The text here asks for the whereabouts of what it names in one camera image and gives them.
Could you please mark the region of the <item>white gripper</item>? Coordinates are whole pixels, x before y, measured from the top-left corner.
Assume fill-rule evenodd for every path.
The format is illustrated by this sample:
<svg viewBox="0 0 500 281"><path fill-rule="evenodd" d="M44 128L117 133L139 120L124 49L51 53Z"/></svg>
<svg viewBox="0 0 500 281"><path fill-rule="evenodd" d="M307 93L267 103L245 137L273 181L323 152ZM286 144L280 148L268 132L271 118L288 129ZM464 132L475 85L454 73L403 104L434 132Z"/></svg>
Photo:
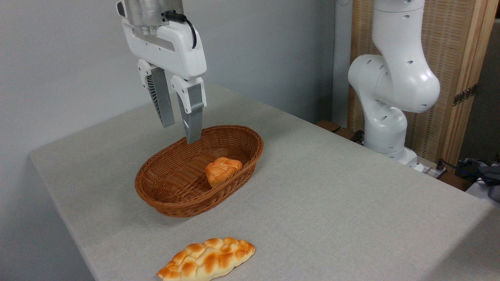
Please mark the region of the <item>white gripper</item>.
<svg viewBox="0 0 500 281"><path fill-rule="evenodd" d="M198 141L202 133L202 109L207 106L205 85L200 78L207 71L207 63L199 33L196 33L196 47L192 48L193 34L187 24L171 21L160 26L155 36L144 35L125 18L122 25L131 52L140 58L137 66L141 81L162 126L175 124L164 71L167 70L174 74L171 83L177 92L187 143Z"/></svg>

